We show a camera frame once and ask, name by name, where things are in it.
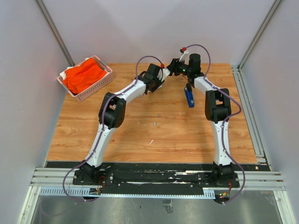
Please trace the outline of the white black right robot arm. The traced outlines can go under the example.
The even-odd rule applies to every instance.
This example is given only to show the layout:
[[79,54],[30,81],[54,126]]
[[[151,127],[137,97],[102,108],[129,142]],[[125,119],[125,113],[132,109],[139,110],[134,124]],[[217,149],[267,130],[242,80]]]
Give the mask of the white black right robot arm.
[[187,86],[192,86],[205,95],[205,117],[210,121],[215,147],[212,174],[205,181],[211,181],[218,187],[239,187],[238,176],[230,158],[228,120],[225,120],[231,115],[229,90],[220,89],[209,81],[201,72],[200,64],[200,55],[191,54],[188,64],[180,58],[174,58],[167,68],[172,75],[187,76]]

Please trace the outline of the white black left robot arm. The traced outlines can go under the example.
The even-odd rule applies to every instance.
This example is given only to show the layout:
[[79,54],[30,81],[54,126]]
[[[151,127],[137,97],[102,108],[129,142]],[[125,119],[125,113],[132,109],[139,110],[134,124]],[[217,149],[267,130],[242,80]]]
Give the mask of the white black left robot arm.
[[112,135],[124,121],[126,106],[135,98],[154,92],[170,75],[170,70],[163,65],[150,64],[148,69],[136,76],[135,80],[124,89],[115,93],[106,93],[99,111],[99,128],[92,148],[82,163],[75,167],[74,185],[96,185],[103,179],[109,185],[109,177],[101,169],[103,156]]

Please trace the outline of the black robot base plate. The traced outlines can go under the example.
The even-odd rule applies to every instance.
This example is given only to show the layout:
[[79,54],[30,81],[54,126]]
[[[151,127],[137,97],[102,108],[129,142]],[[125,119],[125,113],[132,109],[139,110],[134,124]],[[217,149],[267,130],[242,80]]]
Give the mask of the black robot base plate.
[[[56,177],[60,177],[64,187],[74,185],[73,176],[75,167],[79,162],[49,162],[47,168],[55,172]],[[246,169],[240,165],[233,164],[235,173],[238,176],[239,187],[244,186],[243,180],[246,178]],[[104,162],[100,171],[109,177],[103,179],[96,185],[101,192],[111,186],[147,186],[149,189],[155,186],[166,186],[167,189],[179,189],[181,186],[195,188],[222,188],[214,185],[211,181],[205,181],[212,174],[212,164],[183,164],[183,163],[124,163],[124,162]],[[237,189],[239,187],[223,187],[225,189]]]

